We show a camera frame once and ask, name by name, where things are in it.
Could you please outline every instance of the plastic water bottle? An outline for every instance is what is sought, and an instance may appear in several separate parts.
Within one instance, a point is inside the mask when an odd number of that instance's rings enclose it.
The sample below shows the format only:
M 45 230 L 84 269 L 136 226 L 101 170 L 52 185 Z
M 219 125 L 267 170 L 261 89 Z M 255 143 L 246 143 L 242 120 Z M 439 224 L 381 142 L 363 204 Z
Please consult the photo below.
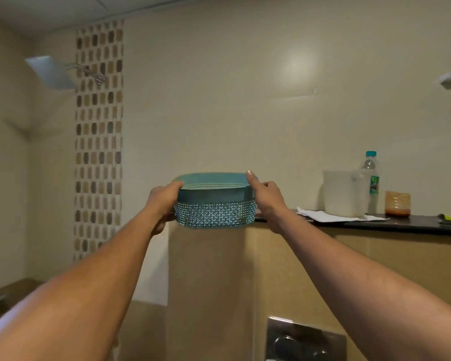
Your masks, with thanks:
M 361 167 L 364 170 L 371 171 L 371 185 L 369 187 L 369 206 L 367 213 L 374 215 L 378 211 L 378 198 L 379 198 L 379 164 L 377 161 L 376 151 L 367 151 L 366 160 Z

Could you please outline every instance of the bottle label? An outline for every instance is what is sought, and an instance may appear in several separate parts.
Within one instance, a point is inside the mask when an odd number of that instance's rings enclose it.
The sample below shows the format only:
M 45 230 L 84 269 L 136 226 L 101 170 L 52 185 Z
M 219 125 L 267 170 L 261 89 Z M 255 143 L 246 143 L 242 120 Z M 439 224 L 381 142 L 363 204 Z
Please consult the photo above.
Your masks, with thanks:
M 370 194 L 379 194 L 379 176 L 371 176 Z

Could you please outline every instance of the shower head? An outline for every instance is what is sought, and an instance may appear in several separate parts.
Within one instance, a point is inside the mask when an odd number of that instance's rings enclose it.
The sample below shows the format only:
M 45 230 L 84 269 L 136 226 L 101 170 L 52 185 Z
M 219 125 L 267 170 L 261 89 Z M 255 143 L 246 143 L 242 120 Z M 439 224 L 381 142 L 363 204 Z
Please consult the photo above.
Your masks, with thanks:
M 35 71 L 42 82 L 51 90 L 69 90 L 75 88 L 75 84 L 68 74 L 68 70 L 76 68 L 89 74 L 97 84 L 105 82 L 105 76 L 93 73 L 84 66 L 76 63 L 62 65 L 51 56 L 26 58 L 25 62 Z

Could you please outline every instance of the jar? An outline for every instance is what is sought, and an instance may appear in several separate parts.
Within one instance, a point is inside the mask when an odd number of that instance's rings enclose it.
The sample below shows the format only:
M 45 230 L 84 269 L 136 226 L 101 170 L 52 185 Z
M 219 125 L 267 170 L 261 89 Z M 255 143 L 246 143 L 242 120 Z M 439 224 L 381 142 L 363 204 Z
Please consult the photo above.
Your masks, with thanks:
M 411 215 L 411 195 L 386 191 L 384 212 L 391 217 L 408 218 Z

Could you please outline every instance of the shower arm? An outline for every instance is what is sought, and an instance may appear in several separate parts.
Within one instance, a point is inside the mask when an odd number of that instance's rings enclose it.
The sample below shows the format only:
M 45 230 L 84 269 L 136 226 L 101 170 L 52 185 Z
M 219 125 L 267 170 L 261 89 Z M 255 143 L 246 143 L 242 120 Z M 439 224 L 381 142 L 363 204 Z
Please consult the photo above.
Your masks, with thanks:
M 105 82 L 105 76 L 104 75 L 93 73 L 92 71 L 88 70 L 87 68 L 85 68 L 84 66 L 82 66 L 80 64 L 69 63 L 69 64 L 66 64 L 64 67 L 65 67 L 65 69 L 67 71 L 75 68 L 75 69 L 78 69 L 78 70 L 82 71 L 83 73 L 90 74 L 90 76 L 92 76 L 95 79 L 95 82 L 97 84 L 103 84 Z

